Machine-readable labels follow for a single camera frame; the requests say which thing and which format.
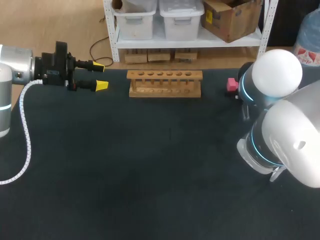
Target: dark fabric surface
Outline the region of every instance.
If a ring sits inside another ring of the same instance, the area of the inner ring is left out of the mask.
[[[320,79],[304,71],[304,82]],[[251,169],[236,144],[251,127],[224,97],[236,69],[203,71],[201,99],[132,99],[126,71],[107,91],[37,85],[26,93],[32,157],[0,186],[1,240],[309,240],[320,190]],[[19,106],[0,138],[0,179],[26,159]]]

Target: white metal shelf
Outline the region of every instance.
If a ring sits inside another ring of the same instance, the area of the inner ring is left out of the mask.
[[[119,62],[119,49],[169,49],[169,48],[217,48],[217,47],[255,47],[259,46],[257,57],[266,51],[271,27],[274,21],[278,0],[265,0],[264,28],[241,39],[226,43],[203,27],[199,28],[198,39],[194,41],[167,41],[161,18],[154,18],[153,39],[124,40],[119,28],[115,28],[115,16],[112,11],[112,0],[103,0],[104,13],[108,28],[113,61]]]
[[[260,46],[262,34],[257,28],[254,33],[236,41],[226,43],[200,26],[198,38],[193,41],[166,40],[165,26],[160,17],[153,18],[153,38],[150,40],[124,40],[121,31],[115,46],[118,49],[178,49],[178,48],[219,48],[219,47],[252,47]]]

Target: white plastic storage bin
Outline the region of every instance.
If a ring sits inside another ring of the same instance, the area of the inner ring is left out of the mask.
[[[119,13],[113,10],[124,40],[148,40],[153,38],[153,18],[157,10],[157,0],[131,0],[143,6],[146,12]]]
[[[169,41],[197,39],[200,17],[205,13],[200,0],[160,0],[160,14],[164,17],[165,38]]]

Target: wooden test tube rack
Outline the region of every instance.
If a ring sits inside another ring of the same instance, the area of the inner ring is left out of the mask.
[[[128,70],[131,98],[200,98],[202,71]]]

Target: coiled white cable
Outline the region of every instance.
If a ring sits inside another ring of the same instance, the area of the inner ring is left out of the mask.
[[[23,130],[24,130],[25,140],[26,140],[26,160],[25,160],[24,166],[20,170],[20,172],[17,175],[15,175],[14,177],[12,177],[8,180],[5,180],[5,181],[0,181],[0,185],[5,185],[5,184],[9,184],[9,183],[14,182],[15,180],[20,178],[25,173],[25,171],[27,170],[27,168],[29,166],[30,159],[31,159],[31,141],[30,141],[28,126],[27,126],[27,121],[26,121],[26,116],[25,116],[25,110],[24,110],[24,98],[25,98],[25,94],[26,94],[27,90],[31,86],[36,85],[36,84],[43,84],[43,82],[42,82],[42,80],[35,80],[35,81],[29,82],[22,89],[22,92],[21,92],[21,95],[19,98],[20,116],[21,116],[22,126],[23,126]]]

